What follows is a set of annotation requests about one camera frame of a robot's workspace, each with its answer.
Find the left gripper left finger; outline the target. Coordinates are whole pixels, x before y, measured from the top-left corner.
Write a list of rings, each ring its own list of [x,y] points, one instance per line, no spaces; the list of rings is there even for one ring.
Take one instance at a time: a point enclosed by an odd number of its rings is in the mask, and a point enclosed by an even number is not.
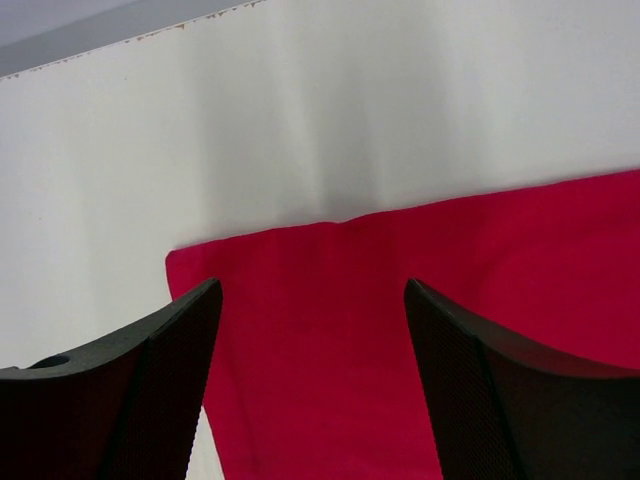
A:
[[[85,345],[2,369],[2,478],[185,478],[222,302],[209,279]]]

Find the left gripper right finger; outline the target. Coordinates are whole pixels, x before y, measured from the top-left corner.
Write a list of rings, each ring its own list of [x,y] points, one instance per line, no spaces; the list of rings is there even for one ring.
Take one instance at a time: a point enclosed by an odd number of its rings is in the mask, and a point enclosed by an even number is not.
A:
[[[446,479],[635,479],[639,373],[548,347],[419,280],[407,323]]]

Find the crimson red t shirt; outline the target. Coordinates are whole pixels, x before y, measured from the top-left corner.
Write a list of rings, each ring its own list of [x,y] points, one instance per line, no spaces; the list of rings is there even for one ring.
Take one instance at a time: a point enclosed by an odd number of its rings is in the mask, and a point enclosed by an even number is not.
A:
[[[541,343],[639,365],[639,174],[590,177],[172,251],[217,278],[204,396],[228,479],[437,479],[410,278]]]

